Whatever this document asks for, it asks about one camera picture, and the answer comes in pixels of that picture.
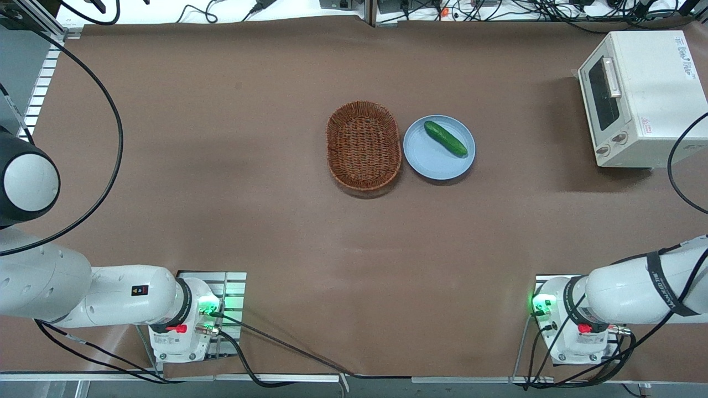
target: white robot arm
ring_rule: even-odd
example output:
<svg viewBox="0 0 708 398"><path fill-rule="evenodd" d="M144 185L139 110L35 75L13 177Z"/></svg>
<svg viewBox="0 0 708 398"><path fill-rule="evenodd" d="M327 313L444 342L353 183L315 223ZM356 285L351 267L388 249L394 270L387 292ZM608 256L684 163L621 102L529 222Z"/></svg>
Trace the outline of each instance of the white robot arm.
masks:
<svg viewBox="0 0 708 398"><path fill-rule="evenodd" d="M59 194L59 173L33 145L0 130L0 253L38 241L14 227L44 215ZM155 356L202 360L219 299L196 278L144 265L91 267L56 244L0 256L0 314L60 327L147 324Z"/></svg>
<svg viewBox="0 0 708 398"><path fill-rule="evenodd" d="M597 364L614 346L608 334L622 324L708 322L708 237L633 256L589 275L556 277L532 300L533 312L555 363ZM690 274L697 275L683 303Z"/></svg>

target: blue plate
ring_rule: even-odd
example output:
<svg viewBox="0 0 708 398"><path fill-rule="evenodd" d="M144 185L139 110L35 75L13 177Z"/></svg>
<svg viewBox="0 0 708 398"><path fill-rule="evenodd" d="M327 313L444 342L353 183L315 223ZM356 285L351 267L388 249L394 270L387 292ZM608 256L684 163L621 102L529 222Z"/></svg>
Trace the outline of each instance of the blue plate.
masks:
<svg viewBox="0 0 708 398"><path fill-rule="evenodd" d="M431 138L423 123L439 124L467 148L467 155L457 157ZM449 180L464 173L472 165L476 146L469 129L460 121L444 115L430 115L416 120L403 138L403 152L408 163L420 174L434 180Z"/></svg>

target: red button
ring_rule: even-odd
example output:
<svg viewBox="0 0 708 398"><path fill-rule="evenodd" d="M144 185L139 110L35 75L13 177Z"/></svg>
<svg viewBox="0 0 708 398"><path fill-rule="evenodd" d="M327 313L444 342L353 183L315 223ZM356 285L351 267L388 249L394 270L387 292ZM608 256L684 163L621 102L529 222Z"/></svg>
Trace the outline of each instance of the red button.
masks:
<svg viewBox="0 0 708 398"><path fill-rule="evenodd" d="M590 333L593 331L593 327L587 324L579 324L578 331L581 333Z"/></svg>
<svg viewBox="0 0 708 398"><path fill-rule="evenodd" d="M177 333L187 333L187 325L185 325L185 324L177 325L177 326L168 326L165 329L174 330Z"/></svg>

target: oven window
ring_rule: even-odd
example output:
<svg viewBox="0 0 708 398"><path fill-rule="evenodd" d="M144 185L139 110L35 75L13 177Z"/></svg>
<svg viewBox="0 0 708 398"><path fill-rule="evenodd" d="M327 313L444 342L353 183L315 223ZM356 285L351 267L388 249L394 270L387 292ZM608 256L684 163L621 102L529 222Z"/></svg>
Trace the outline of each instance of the oven window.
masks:
<svg viewBox="0 0 708 398"><path fill-rule="evenodd" d="M593 98L595 99L595 111L598 113L598 122L600 130L608 128L615 120L620 117L620 110L617 107L617 99L610 97L610 89L605 78L605 70L603 69L603 60L600 60L588 72L590 87L593 90Z"/></svg>

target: cucumber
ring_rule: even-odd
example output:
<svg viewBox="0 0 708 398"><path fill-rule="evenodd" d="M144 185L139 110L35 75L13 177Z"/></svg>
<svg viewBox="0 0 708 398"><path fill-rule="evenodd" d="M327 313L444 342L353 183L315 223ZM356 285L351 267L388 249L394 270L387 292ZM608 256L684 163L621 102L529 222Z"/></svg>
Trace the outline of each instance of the cucumber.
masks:
<svg viewBox="0 0 708 398"><path fill-rule="evenodd" d="M463 157L467 155L467 148L455 138L454 135L450 134L446 129L442 128L439 124L431 121L423 123L426 128L426 132L435 141L441 143L448 151L452 152L455 156Z"/></svg>

